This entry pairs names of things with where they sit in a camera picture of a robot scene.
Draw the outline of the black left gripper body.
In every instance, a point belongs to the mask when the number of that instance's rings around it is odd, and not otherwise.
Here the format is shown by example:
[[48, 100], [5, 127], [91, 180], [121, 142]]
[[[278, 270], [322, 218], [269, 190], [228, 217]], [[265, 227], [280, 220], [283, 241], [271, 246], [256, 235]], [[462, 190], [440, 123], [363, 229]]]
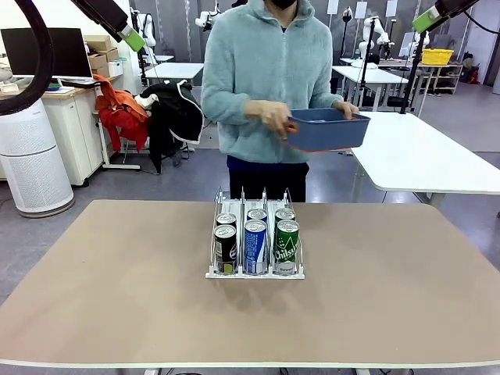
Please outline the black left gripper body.
[[72, 0], [72, 3], [117, 42], [123, 40], [122, 31], [128, 27], [128, 16], [113, 0]]

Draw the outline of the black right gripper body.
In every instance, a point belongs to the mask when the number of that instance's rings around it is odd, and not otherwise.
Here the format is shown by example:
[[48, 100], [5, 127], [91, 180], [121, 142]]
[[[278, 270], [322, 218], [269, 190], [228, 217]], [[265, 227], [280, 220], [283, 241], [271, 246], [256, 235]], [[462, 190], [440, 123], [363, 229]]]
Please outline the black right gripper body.
[[437, 0], [434, 6], [441, 17], [452, 18], [476, 4], [478, 0]]

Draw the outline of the person's left hand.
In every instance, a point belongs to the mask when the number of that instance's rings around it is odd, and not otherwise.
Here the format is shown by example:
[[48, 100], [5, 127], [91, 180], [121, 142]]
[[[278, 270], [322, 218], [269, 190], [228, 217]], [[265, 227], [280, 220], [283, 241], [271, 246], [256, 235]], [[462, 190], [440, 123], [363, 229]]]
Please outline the person's left hand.
[[336, 101], [332, 107], [342, 112], [347, 120], [351, 120], [354, 114], [359, 114], [359, 108], [350, 102]]

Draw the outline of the person's right hand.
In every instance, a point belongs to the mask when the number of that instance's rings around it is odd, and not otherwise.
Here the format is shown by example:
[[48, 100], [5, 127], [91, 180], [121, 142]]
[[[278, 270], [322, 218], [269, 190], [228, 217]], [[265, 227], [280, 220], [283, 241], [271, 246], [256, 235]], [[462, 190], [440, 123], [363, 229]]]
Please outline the person's right hand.
[[248, 100], [245, 102], [244, 113], [247, 117], [259, 118], [262, 124], [276, 133], [280, 139], [288, 138], [288, 121], [291, 111], [287, 104], [267, 100]]

